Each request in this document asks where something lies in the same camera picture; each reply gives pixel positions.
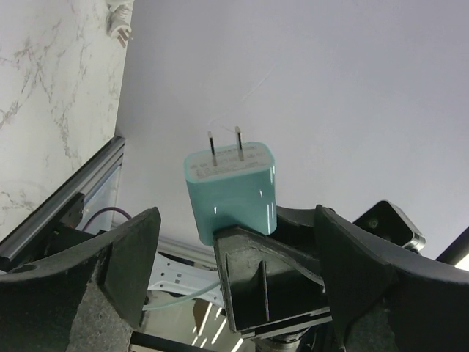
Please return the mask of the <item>teal usb charger plug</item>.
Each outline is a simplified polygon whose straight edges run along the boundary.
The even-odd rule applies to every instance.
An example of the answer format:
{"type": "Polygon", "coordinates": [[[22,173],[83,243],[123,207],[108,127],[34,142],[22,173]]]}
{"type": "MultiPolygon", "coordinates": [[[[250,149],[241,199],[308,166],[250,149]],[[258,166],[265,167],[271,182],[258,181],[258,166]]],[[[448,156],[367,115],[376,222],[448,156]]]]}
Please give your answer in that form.
{"type": "Polygon", "coordinates": [[[183,163],[185,181],[199,240],[212,246],[215,233],[241,226],[261,235],[277,228],[276,162],[261,142],[244,142],[239,127],[236,142],[188,155],[183,163]]]}

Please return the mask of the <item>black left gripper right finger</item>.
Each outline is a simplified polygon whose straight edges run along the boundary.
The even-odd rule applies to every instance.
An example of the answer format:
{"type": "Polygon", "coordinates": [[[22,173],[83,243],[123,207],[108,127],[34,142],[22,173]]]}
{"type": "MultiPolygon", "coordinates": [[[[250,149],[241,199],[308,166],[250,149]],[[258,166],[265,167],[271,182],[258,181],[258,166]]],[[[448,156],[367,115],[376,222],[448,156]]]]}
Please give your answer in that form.
{"type": "Polygon", "coordinates": [[[467,351],[468,273],[316,207],[314,232],[343,351],[467,351]]]}

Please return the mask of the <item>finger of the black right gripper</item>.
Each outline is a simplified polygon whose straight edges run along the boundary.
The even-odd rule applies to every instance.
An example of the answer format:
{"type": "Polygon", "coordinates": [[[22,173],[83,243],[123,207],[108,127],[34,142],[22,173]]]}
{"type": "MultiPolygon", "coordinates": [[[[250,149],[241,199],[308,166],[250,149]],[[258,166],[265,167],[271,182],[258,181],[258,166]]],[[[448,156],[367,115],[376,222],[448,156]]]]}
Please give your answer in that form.
{"type": "Polygon", "coordinates": [[[294,334],[331,321],[313,209],[277,209],[262,235],[237,225],[215,232],[214,252],[229,328],[243,336],[294,334]]]}

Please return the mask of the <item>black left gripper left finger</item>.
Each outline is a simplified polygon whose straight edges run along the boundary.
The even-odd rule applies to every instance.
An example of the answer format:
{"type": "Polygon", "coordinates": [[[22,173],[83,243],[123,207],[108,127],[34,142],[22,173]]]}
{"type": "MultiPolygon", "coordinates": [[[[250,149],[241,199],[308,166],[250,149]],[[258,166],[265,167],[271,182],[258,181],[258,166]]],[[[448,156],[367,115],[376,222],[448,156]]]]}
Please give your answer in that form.
{"type": "Polygon", "coordinates": [[[160,213],[1,275],[2,351],[128,351],[157,252],[160,213]]]}

